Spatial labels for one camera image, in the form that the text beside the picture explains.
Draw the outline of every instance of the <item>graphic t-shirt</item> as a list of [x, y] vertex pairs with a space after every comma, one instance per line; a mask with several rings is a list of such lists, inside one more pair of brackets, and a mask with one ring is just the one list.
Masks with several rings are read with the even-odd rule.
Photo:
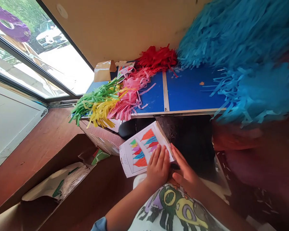
[[[106, 219], [98, 220], [92, 231], [105, 230]], [[229, 231], [179, 185], [165, 184], [136, 214], [130, 231]]]

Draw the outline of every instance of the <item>blue table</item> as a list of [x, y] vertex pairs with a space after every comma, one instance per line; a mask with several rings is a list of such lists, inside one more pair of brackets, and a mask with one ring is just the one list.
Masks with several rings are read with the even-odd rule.
[[[151, 77], [151, 83], [142, 91], [156, 85], [141, 96], [142, 105], [148, 104], [144, 109], [136, 109], [137, 114], [132, 118], [153, 117], [158, 115], [207, 115], [214, 114], [224, 103], [225, 96], [215, 94], [210, 97], [214, 87], [204, 86], [217, 85], [214, 78], [221, 77], [221, 71], [210, 67], [194, 68], [192, 70], [180, 70], [174, 68], [178, 78], [171, 70], [159, 72]], [[107, 82], [93, 82], [87, 92], [93, 91]]]

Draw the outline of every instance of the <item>car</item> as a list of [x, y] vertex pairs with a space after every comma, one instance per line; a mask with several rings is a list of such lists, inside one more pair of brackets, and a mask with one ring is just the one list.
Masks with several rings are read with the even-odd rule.
[[51, 20], [42, 23], [39, 32], [40, 34], [36, 37], [36, 40], [45, 49], [68, 43], [64, 34]]

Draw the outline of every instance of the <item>sleeve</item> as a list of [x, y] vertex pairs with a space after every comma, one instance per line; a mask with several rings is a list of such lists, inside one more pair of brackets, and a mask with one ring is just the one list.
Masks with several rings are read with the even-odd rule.
[[91, 231], [107, 231], [106, 225], [107, 225], [106, 217], [102, 217], [101, 219], [97, 220], [94, 223]]

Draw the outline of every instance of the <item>glass window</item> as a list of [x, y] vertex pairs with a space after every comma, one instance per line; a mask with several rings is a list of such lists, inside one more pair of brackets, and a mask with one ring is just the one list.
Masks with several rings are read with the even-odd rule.
[[0, 73], [44, 98], [68, 95], [1, 48]]
[[[92, 69], [35, 0], [0, 0], [0, 36], [76, 95], [93, 82]], [[32, 72], [22, 65], [23, 72]]]

